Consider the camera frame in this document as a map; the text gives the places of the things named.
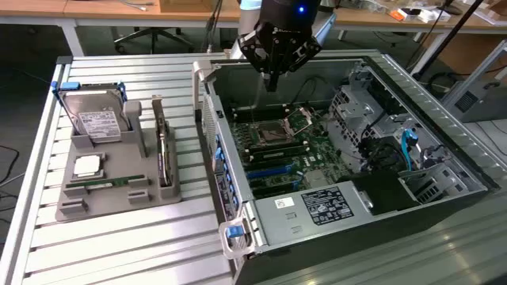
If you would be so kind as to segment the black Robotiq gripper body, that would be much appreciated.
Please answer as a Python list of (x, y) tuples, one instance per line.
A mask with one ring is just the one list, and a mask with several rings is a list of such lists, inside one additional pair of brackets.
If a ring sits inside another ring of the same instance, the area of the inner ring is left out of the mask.
[(263, 1), (256, 24), (256, 37), (266, 53), (314, 42), (312, 24), (319, 1)]

